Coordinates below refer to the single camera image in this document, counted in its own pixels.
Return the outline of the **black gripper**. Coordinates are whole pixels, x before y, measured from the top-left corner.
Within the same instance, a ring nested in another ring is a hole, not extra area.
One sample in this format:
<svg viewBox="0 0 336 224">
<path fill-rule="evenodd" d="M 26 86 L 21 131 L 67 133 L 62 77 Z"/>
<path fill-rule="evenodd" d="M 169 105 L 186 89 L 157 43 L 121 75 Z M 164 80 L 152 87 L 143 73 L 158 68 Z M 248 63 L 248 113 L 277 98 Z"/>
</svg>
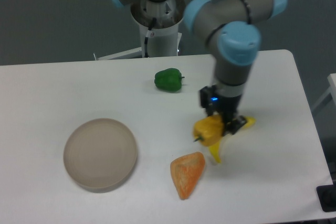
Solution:
<svg viewBox="0 0 336 224">
<path fill-rule="evenodd" d="M 234 135 L 247 124 L 246 117 L 239 115 L 235 118 L 242 95 L 226 97 L 219 94 L 218 91 L 217 85 L 205 86 L 200 89 L 200 105 L 207 116 L 217 113 L 222 117 L 224 135 Z"/>
</svg>

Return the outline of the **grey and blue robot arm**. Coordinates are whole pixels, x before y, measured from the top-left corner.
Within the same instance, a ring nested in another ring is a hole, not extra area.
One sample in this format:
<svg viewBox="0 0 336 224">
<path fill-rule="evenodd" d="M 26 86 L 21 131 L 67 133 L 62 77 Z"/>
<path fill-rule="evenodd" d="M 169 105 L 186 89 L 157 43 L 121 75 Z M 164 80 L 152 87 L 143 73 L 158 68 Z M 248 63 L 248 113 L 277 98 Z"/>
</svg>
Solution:
<svg viewBox="0 0 336 224">
<path fill-rule="evenodd" d="M 112 0 L 130 5 L 142 36 L 142 56 L 177 55 L 177 29 L 183 22 L 215 58 L 213 83 L 200 90 L 201 107 L 207 115 L 219 114 L 222 134 L 235 134 L 247 124 L 237 108 L 250 69 L 260 48 L 255 24 L 287 7 L 288 0 Z"/>
</svg>

